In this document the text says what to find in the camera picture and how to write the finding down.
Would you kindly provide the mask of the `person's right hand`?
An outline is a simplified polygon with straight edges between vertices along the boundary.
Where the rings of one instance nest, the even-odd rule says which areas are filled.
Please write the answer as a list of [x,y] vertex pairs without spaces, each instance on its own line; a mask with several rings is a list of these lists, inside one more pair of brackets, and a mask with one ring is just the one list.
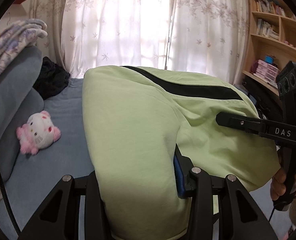
[[270,185],[270,196],[272,200],[277,200],[286,192],[286,186],[284,185],[286,179],[286,172],[281,167],[273,176]]

